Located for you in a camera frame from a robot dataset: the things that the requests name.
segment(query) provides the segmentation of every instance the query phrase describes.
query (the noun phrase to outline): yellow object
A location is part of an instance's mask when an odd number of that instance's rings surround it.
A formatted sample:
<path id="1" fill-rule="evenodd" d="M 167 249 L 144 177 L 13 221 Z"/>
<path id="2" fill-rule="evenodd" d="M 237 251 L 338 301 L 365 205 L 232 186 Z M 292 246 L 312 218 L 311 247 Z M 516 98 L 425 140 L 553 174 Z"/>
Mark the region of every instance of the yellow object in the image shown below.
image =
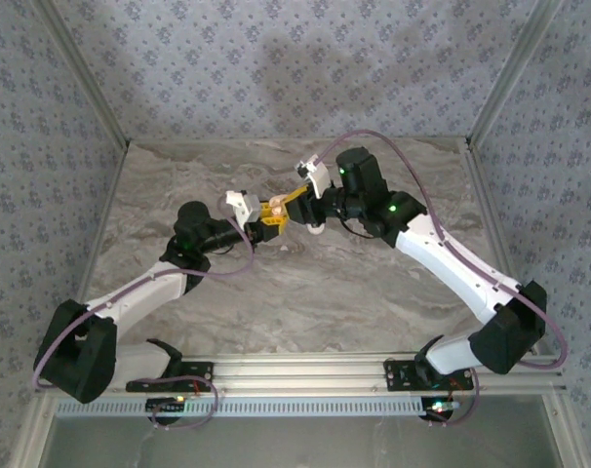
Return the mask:
<path id="1" fill-rule="evenodd" d="M 306 192 L 306 185 L 294 190 L 292 193 L 287 195 L 284 198 L 273 197 L 277 199 L 280 203 L 280 208 L 282 209 L 280 212 L 281 214 L 274 214 L 274 209 L 277 208 L 276 206 L 270 206 L 269 202 L 261 203 L 260 204 L 260 220 L 263 224 L 267 226 L 278 226 L 278 234 L 281 235 L 285 230 L 285 226 L 289 221 L 289 215 L 287 214 L 287 208 L 285 205 L 292 200 L 299 197 L 302 193 Z"/>

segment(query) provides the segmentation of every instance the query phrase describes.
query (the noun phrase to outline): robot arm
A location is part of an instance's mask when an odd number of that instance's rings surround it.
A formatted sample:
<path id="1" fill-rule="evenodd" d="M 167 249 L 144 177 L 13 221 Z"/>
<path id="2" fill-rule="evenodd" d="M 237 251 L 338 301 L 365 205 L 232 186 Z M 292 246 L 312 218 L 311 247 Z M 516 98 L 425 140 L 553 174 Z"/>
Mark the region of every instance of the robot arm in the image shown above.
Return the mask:
<path id="1" fill-rule="evenodd" d="M 275 216 L 269 221 L 257 216 L 240 225 L 254 246 L 279 235 L 284 222 Z M 180 269 L 207 272 L 211 264 L 206 253 L 242 241 L 240 233 L 228 220 L 211 219 L 204 204 L 183 205 L 178 211 L 175 236 L 159 261 L 146 273 L 87 304 L 67 300 L 58 307 L 34 367 L 72 323 L 94 311 L 54 351 L 40 373 L 43 378 L 79 402 L 89 403 L 110 384 L 124 385 L 142 377 L 177 376 L 181 356 L 168 344 L 149 340 L 141 345 L 119 346 L 117 341 L 146 315 L 189 293 L 203 279 Z"/>
<path id="2" fill-rule="evenodd" d="M 435 236 L 426 208 L 406 192 L 389 191 L 377 160 L 365 148 L 344 151 L 337 158 L 341 187 L 331 182 L 328 170 L 314 156 L 296 169 L 305 186 L 292 194 L 261 203 L 245 192 L 228 192 L 237 224 L 253 245 L 280 235 L 287 218 L 320 232 L 328 217 L 358 219 L 374 237 L 426 266 L 452 289 L 483 324 L 471 332 L 432 339 L 415 356 L 418 378 L 435 388 L 436 382 L 455 371 L 486 366 L 508 373 L 544 335 L 545 324 L 529 307 L 498 286 L 516 288 L 544 310 L 546 294 L 538 284 L 524 287 L 496 271 L 444 231 L 447 243 L 483 271 L 497 279 L 483 280 L 456 258 Z M 38 352 L 35 366 L 63 331 L 89 311 L 96 313 L 78 326 L 54 352 L 41 375 L 82 403 L 104 389 L 141 377 L 178 376 L 180 353 L 158 340 L 137 346 L 117 346 L 133 324 L 161 305 L 195 288 L 201 276 L 180 269 L 207 272 L 206 253 L 230 247 L 243 239 L 225 219 L 209 217 L 199 202 L 183 205 L 175 223 L 175 236 L 166 252 L 146 273 L 103 297 L 79 304 L 68 300 L 57 309 Z"/>
<path id="3" fill-rule="evenodd" d="M 372 236 L 428 268 L 483 324 L 473 331 L 439 336 L 427 343 L 415 356 L 419 377 L 433 384 L 444 375 L 478 366 L 508 373 L 544 335 L 545 324 L 504 289 L 519 291 L 545 310 L 544 289 L 535 282 L 521 286 L 444 230 L 446 243 L 496 278 L 495 285 L 485 281 L 441 242 L 423 205 L 405 192 L 388 190 L 377 160 L 365 148 L 344 151 L 336 162 L 341 187 L 332 185 L 323 164 L 309 161 L 299 166 L 298 172 L 308 180 L 309 190 L 287 204 L 290 218 L 312 226 L 323 226 L 327 217 L 358 219 Z M 325 186 L 319 186 L 320 180 Z"/>

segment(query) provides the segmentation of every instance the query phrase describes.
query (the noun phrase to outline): patterned wallpaper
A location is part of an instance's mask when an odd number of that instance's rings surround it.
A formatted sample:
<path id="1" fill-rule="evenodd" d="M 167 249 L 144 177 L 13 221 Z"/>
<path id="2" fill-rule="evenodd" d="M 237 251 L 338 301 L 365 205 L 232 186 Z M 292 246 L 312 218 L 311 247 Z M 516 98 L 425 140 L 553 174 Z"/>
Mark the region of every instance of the patterned wallpaper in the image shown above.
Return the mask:
<path id="1" fill-rule="evenodd" d="M 466 135 L 534 0 L 56 0 L 129 139 Z"/>
<path id="2" fill-rule="evenodd" d="M 591 450 L 591 0 L 565 4 L 481 154 L 522 279 L 544 284 L 569 339 Z"/>
<path id="3" fill-rule="evenodd" d="M 0 467 L 36 345 L 77 293 L 119 154 L 27 0 L 0 0 Z"/>

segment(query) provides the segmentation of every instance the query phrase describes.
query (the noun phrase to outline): glass panel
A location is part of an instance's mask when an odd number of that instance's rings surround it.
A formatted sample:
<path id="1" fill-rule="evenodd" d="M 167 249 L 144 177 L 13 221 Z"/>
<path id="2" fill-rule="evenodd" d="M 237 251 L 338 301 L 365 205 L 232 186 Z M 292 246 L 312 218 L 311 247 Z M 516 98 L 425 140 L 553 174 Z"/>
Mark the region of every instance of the glass panel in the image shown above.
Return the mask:
<path id="1" fill-rule="evenodd" d="M 153 430 L 144 417 L 57 418 L 41 468 L 558 467 L 540 397 L 484 397 L 458 427 L 409 417 L 216 418 Z"/>

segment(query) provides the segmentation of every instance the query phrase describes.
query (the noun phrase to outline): marble surface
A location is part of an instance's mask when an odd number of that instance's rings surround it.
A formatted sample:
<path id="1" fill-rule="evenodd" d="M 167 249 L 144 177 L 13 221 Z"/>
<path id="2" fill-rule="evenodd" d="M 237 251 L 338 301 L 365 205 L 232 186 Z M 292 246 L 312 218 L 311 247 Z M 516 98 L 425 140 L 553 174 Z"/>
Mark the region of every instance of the marble surface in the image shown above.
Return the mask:
<path id="1" fill-rule="evenodd" d="M 463 169 L 459 140 L 398 139 L 431 192 L 453 235 L 486 261 L 489 244 Z M 288 192 L 293 169 L 320 152 L 326 140 L 207 141 L 132 145 L 106 225 L 89 297 L 112 291 L 148 269 L 173 235 L 177 209 L 205 202 L 213 217 L 228 189 L 260 197 Z M 384 143 L 355 138 L 377 158 L 391 189 L 420 198 L 416 185 Z M 335 152 L 329 157 L 338 180 Z M 212 271 L 245 263 L 237 246 L 210 256 Z M 330 220 L 320 236 L 290 223 L 286 233 L 259 245 L 252 272 L 206 279 L 178 301 L 135 325 L 123 343 L 158 337 L 183 354 L 305 351 L 414 351 L 431 337 L 476 324 L 468 308 L 411 258 L 379 240 L 358 238 Z"/>

